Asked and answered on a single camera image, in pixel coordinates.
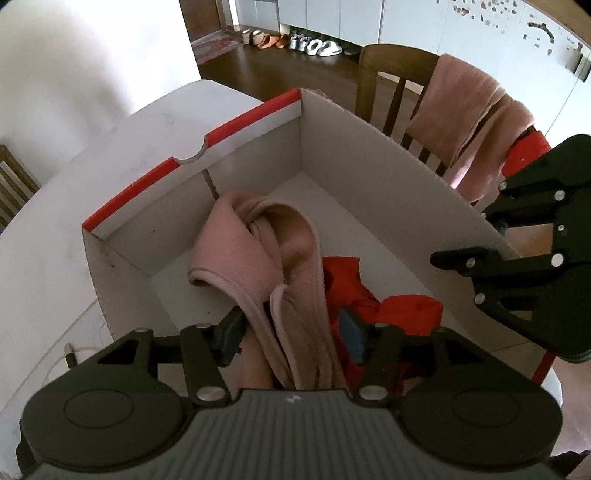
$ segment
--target screw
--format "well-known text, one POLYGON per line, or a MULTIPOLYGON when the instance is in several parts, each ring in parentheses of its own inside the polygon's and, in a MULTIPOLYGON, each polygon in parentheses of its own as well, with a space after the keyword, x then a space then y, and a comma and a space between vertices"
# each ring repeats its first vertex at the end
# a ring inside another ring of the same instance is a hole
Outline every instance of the screw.
POLYGON ((378 385, 365 385, 359 390, 359 396, 367 401, 381 401, 388 396, 388 390, 378 385))
POLYGON ((550 264, 553 267, 559 267, 564 263, 564 255, 563 254, 554 254, 552 255, 552 260, 550 260, 550 264))
POLYGON ((219 401, 225 396, 226 391, 222 387, 201 387, 199 390, 197 390, 197 398, 202 401, 219 401))

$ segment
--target doorway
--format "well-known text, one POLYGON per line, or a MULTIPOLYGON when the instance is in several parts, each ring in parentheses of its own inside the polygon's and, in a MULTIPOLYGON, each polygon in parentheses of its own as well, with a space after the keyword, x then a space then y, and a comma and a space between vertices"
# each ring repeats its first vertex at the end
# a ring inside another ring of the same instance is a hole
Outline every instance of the doorway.
POLYGON ((203 38, 226 28, 219 0, 180 0, 189 41, 203 38))

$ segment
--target cardboard box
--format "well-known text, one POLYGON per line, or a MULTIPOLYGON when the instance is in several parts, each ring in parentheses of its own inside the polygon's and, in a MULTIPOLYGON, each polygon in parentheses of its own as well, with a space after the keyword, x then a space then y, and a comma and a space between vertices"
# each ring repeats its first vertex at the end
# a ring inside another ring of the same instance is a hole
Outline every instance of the cardboard box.
MULTIPOLYGON (((543 349, 478 310, 469 279, 429 263, 435 251, 475 245, 515 258, 511 246, 392 139, 297 89, 210 132, 194 157, 163 161, 83 224, 114 339, 140 326, 175 335, 230 310, 213 287, 191 286, 187 267, 216 198, 233 189, 295 203, 316 224, 323 255, 361 258, 362 281, 378 299, 430 295, 445 305, 445 326, 528 377, 538 369, 543 349)), ((236 363, 223 372, 231 390, 236 363)))

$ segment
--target pink towel on chair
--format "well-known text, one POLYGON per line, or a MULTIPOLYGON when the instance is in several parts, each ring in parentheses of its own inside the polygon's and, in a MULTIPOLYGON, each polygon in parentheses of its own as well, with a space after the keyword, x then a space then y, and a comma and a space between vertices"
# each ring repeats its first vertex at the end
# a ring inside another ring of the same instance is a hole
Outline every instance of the pink towel on chair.
POLYGON ((295 207, 245 192, 224 194, 195 241, 189 281, 219 288, 248 318, 240 388, 270 388, 271 372, 285 388, 345 388, 318 237, 295 207))
POLYGON ((444 54, 407 132, 450 167, 443 178, 474 202, 497 178, 511 145, 533 123, 529 110, 494 78, 444 54))

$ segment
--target gray ribbed surface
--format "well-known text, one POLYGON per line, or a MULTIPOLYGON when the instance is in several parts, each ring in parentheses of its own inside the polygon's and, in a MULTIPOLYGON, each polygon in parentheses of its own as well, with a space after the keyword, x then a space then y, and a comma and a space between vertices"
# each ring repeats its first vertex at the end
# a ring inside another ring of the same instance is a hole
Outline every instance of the gray ribbed surface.
POLYGON ((497 474, 466 472, 445 465, 411 444, 389 412, 359 407, 341 391, 246 391, 228 408, 199 413, 176 445, 141 466, 91 475, 42 465, 28 478, 555 480, 558 477, 541 465, 497 474))

